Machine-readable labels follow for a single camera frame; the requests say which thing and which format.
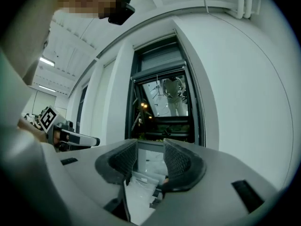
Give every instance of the glass pane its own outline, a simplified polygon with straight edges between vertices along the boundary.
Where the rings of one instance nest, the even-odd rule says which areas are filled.
[[[155,117],[188,116],[184,75],[143,84],[143,90]]]

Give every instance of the ceiling light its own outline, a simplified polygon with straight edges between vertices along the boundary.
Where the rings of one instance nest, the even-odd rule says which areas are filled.
[[[52,92],[56,92],[54,89],[49,89],[49,88],[46,88],[46,87],[44,87],[44,86],[41,86],[41,85],[39,85],[39,87],[41,87],[41,88],[43,88],[43,89],[50,90],[50,91],[52,91]]]
[[[45,58],[43,58],[43,57],[40,58],[40,61],[42,61],[42,62],[44,62],[44,63],[46,63],[46,64],[48,64],[48,65],[50,65],[50,66],[52,66],[52,67],[55,66],[55,63],[53,63],[53,62],[51,62],[50,60],[45,59]]]

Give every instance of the white ceiling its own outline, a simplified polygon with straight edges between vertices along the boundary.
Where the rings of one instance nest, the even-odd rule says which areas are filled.
[[[55,67],[39,63],[34,85],[42,85],[68,96],[91,60],[101,52],[108,34],[123,31],[127,24],[135,24],[150,11],[203,0],[132,0],[135,14],[123,26],[108,23],[107,19],[81,18],[57,11],[52,19],[49,43],[43,56],[55,62]],[[237,8],[237,0],[208,0],[219,2],[219,7]]]

